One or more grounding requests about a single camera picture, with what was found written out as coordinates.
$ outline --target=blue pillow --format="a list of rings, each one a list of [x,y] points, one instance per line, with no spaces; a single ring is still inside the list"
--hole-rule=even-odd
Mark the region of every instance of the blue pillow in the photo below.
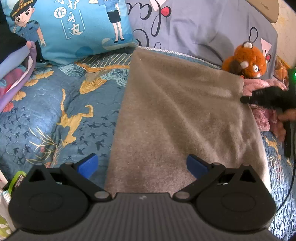
[[[125,0],[1,0],[10,30],[37,48],[37,62],[69,64],[136,47]]]

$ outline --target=pink fuzzy fabric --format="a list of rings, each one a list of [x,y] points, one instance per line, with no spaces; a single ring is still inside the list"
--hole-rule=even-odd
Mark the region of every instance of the pink fuzzy fabric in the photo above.
[[[287,90],[284,83],[281,83],[277,79],[260,80],[260,79],[244,79],[243,94],[244,96],[251,96],[252,91],[263,89],[270,86],[280,87],[282,90]],[[257,122],[260,131],[272,131],[277,133],[276,122],[277,114],[275,110],[269,110],[257,105],[250,105],[255,120]]]

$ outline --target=ribbed gray panel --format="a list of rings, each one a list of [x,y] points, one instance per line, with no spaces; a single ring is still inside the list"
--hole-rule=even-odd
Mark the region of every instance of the ribbed gray panel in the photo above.
[[[193,207],[169,194],[118,194],[95,204],[75,227],[51,235],[14,233],[8,241],[276,241],[268,230],[237,235],[201,220]]]

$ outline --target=blue uniform shirt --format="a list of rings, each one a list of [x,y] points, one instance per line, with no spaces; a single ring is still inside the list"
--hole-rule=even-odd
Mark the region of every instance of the blue uniform shirt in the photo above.
[[[21,27],[17,34],[27,41],[37,42],[39,40],[39,36],[37,34],[37,29],[40,27],[40,24],[32,20],[27,23],[26,27]]]
[[[115,7],[115,5],[117,3],[119,3],[119,0],[98,0],[99,5],[105,4],[106,12],[116,11],[117,8]]]

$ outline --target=stuffed animal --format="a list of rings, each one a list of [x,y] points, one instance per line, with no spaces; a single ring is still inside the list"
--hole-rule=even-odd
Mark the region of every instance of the stuffed animal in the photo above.
[[[244,78],[260,78],[265,74],[267,60],[263,53],[251,42],[244,42],[238,46],[234,55],[223,62],[222,70],[243,75]]]

